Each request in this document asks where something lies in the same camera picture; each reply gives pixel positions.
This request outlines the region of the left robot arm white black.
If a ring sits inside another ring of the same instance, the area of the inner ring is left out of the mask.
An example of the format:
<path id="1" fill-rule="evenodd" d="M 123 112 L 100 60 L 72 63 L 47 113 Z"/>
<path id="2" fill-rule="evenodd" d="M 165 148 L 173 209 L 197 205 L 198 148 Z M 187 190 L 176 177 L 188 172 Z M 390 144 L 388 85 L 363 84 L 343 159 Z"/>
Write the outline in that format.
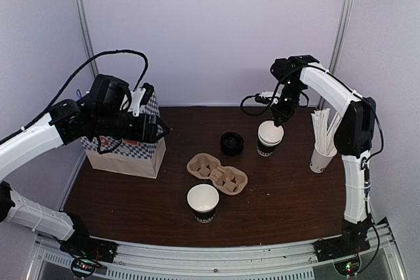
<path id="1" fill-rule="evenodd" d="M 78 255 L 90 255 L 94 241 L 80 217 L 44 207 L 4 179 L 41 154 L 76 140 L 95 169 L 155 179 L 167 134 L 152 85 L 130 90 L 121 79 L 98 75 L 85 96 L 53 105 L 1 144 L 1 220 L 67 241 Z"/>

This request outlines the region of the blue checkered paper bag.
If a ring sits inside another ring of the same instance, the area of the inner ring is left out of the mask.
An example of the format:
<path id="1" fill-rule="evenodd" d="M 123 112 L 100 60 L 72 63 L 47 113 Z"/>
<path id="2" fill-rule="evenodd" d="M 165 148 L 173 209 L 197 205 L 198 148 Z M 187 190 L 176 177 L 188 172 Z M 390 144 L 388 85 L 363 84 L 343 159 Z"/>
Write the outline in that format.
<path id="1" fill-rule="evenodd" d="M 160 115 L 155 92 L 142 113 Z M 92 168 L 143 178 L 158 177 L 166 151 L 164 138 L 154 144 L 119 141 L 110 136 L 101 136 L 93 141 L 82 137 L 80 141 Z"/>

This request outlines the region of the stack of paper coffee cups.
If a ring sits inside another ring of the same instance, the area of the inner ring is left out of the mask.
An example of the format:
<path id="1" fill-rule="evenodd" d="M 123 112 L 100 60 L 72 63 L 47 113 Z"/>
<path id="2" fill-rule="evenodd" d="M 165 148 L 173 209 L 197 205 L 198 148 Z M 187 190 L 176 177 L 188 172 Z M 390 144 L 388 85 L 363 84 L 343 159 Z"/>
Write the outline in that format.
<path id="1" fill-rule="evenodd" d="M 284 137 L 282 126 L 277 127 L 273 120 L 262 122 L 257 131 L 257 153 L 262 157 L 269 157 Z"/>

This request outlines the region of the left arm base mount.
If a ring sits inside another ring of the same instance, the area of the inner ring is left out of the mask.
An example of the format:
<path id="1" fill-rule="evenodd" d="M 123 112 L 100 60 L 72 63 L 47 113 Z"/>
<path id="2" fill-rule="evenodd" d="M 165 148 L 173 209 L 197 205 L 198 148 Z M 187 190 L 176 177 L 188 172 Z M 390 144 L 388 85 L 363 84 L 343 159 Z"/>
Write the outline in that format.
<path id="1" fill-rule="evenodd" d="M 74 258 L 87 258 L 93 262 L 114 261 L 117 252 L 117 243 L 105 241 L 91 237 L 79 237 L 68 239 L 67 241 L 58 240 L 60 250 L 67 252 Z"/>

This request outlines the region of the single black paper coffee cup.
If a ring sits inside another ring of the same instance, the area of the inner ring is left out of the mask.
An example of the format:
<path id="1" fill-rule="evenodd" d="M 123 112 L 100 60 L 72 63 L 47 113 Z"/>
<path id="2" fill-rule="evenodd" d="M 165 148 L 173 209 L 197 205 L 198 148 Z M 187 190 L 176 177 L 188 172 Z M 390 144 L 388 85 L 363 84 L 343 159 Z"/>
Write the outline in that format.
<path id="1" fill-rule="evenodd" d="M 206 224 L 212 221 L 215 216 L 219 193 L 209 184 L 198 184 L 190 188 L 186 200 L 196 220 Z"/>

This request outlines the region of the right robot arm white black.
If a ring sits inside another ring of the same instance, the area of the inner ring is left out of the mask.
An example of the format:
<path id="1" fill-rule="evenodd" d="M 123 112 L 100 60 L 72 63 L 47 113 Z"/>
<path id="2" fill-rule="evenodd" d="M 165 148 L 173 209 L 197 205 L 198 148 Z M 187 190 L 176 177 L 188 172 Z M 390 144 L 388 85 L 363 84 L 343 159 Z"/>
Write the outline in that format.
<path id="1" fill-rule="evenodd" d="M 366 240 L 372 225 L 369 159 L 375 128 L 375 100 L 348 88 L 311 55 L 279 58 L 271 65 L 270 72 L 282 85 L 281 93 L 270 102 L 275 126 L 293 116 L 300 95 L 307 88 L 315 90 L 341 117 L 333 140 L 345 170 L 346 205 L 342 236 L 337 239 L 336 247 L 341 254 L 351 254 Z"/>

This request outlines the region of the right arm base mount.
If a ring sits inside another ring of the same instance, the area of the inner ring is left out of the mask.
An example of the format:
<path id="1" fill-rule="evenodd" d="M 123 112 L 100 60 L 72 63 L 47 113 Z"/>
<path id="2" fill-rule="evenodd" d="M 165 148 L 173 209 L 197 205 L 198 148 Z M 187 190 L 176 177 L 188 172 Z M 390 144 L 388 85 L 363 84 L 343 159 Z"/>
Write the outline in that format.
<path id="1" fill-rule="evenodd" d="M 342 236 L 319 239 L 313 243 L 313 246 L 319 262 L 355 255 L 371 248 L 369 241 L 360 241 L 355 245 L 349 245 L 345 243 Z"/>

